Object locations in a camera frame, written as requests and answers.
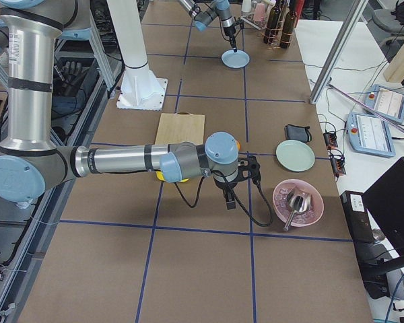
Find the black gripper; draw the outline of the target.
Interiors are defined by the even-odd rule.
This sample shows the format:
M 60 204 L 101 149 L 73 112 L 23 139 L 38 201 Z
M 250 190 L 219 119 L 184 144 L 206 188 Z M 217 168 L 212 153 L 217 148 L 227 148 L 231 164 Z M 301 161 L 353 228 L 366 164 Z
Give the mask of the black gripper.
M 223 27 L 223 31 L 226 37 L 230 38 L 230 46 L 232 47 L 233 52 L 237 52 L 237 46 L 236 46 L 236 38 L 235 38 L 235 33 L 236 29 L 234 26 L 228 26 L 228 27 Z
M 226 176 L 219 170 L 213 170 L 212 174 L 215 185 L 223 191 L 227 210 L 235 209 L 237 196 L 234 187 L 244 181 L 243 171 L 236 170 L 232 175 Z

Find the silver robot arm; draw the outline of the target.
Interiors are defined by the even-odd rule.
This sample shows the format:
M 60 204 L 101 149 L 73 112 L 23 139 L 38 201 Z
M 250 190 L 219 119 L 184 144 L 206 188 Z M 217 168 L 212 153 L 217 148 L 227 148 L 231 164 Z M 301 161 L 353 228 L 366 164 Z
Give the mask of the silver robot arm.
M 203 30 L 219 18 L 236 53 L 236 27 L 229 1 L 212 1 L 201 11 L 195 1 L 179 1 Z M 236 140 L 217 132 L 205 144 L 184 142 L 118 149 L 57 147 L 51 141 L 55 40 L 91 36 L 90 1 L 0 1 L 9 28 L 8 132 L 0 142 L 0 197 L 26 202 L 46 190 L 88 174 L 161 171 L 166 182 L 213 176 L 234 208 L 233 187 L 243 181 Z M 167 79 L 149 68 L 136 1 L 107 1 L 120 46 L 124 78 L 118 108 L 161 110 Z
M 199 31 L 204 31 L 212 21 L 216 18 L 220 20 L 220 25 L 223 28 L 225 39 L 230 43 L 233 52 L 238 52 L 236 45 L 237 26 L 241 26 L 241 20 L 236 19 L 230 10 L 230 2 L 212 1 L 205 11 L 203 11 L 196 1 L 179 0 L 178 1 L 188 15 L 194 21 L 195 27 Z

